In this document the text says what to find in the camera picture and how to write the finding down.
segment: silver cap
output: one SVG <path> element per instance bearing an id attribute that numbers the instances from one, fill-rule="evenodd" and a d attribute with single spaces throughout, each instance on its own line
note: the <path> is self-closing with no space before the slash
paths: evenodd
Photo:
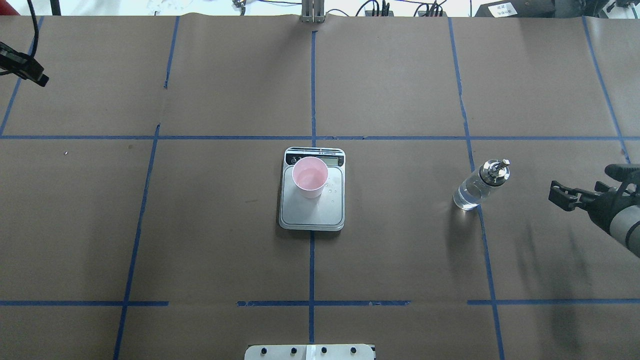
<path id="1" fill-rule="evenodd" d="M 480 168 L 480 178 L 487 185 L 500 186 L 509 179 L 509 165 L 511 162 L 507 159 L 489 160 Z"/>

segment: cup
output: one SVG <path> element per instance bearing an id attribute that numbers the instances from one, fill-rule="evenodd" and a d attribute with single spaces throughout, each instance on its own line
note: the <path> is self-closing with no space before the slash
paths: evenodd
<path id="1" fill-rule="evenodd" d="M 302 196 L 314 199 L 322 194 L 324 184 L 329 178 L 329 169 L 319 158 L 307 156 L 293 165 L 292 177 Z"/>

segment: white label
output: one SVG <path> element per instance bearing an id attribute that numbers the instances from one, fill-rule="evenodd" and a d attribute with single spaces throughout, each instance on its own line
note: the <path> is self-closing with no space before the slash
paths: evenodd
<path id="1" fill-rule="evenodd" d="M 488 6 L 488 9 L 493 17 L 505 17 L 518 14 L 511 3 Z"/>

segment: gray table surface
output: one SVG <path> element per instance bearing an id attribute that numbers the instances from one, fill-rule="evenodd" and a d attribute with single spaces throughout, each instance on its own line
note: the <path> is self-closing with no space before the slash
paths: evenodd
<path id="1" fill-rule="evenodd" d="M 26 51 L 28 17 L 0 17 Z M 640 161 L 640 22 L 45 17 L 0 78 L 0 358 L 638 359 L 640 259 L 547 200 Z M 277 224 L 347 154 L 339 233 Z M 464 213 L 473 166 L 512 179 Z"/>

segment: metal bracket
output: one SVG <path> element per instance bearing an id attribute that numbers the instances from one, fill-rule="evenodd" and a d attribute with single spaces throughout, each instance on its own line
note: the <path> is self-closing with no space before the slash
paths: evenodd
<path id="1" fill-rule="evenodd" d="M 324 22 L 324 0 L 302 0 L 302 22 Z"/>

